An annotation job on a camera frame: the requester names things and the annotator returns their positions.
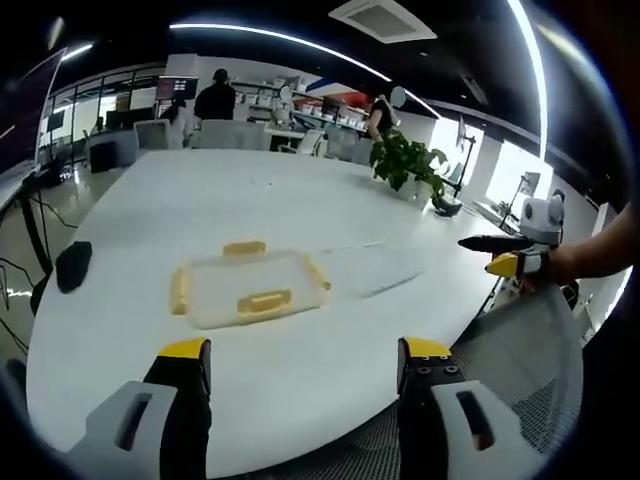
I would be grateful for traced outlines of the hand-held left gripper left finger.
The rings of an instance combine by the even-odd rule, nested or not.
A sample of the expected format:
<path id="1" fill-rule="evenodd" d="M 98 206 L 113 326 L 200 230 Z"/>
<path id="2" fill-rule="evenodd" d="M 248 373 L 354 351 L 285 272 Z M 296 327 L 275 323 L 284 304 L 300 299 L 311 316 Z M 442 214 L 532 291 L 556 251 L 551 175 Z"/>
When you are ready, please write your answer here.
<path id="1" fill-rule="evenodd" d="M 144 379 L 129 381 L 86 418 L 67 453 L 84 479 L 205 479 L 211 428 L 211 343 L 165 346 Z"/>

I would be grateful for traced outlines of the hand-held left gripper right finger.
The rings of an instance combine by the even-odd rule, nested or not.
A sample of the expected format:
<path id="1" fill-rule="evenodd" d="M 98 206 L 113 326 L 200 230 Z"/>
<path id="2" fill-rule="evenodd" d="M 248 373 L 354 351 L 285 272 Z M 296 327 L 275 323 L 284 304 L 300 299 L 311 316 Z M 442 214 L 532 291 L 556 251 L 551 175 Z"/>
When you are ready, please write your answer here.
<path id="1" fill-rule="evenodd" d="M 519 417 L 437 342 L 398 340 L 397 395 L 402 479 L 529 479 L 544 463 Z"/>

